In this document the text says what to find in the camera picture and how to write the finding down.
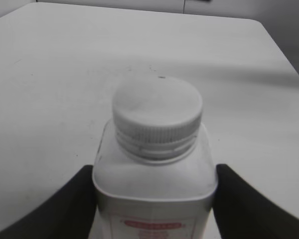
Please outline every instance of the bottle label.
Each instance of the bottle label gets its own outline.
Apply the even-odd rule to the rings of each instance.
[[[195,218],[146,220],[111,215],[112,239],[191,239]]]

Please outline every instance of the bottle neck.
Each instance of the bottle neck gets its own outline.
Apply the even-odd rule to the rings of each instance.
[[[148,144],[133,140],[116,129],[116,139],[123,150],[133,156],[150,161],[171,160],[188,153],[195,147],[197,135],[198,130],[189,137],[177,142]]]

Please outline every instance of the white wall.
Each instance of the white wall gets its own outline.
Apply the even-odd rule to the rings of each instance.
[[[186,0],[185,13],[261,22],[299,73],[299,0]]]
[[[39,1],[182,13],[185,0],[39,0]]]
[[[0,0],[0,17],[35,0]]]

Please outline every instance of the white table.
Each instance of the white table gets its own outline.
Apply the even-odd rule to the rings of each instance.
[[[112,93],[145,73],[194,84],[215,163],[299,217],[299,76],[260,23],[32,3],[0,18],[0,230],[93,164]]]

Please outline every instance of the white plastic bottle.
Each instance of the white plastic bottle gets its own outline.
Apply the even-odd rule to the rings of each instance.
[[[199,92],[148,76],[124,82],[112,107],[93,170],[90,239],[201,239],[217,175]]]

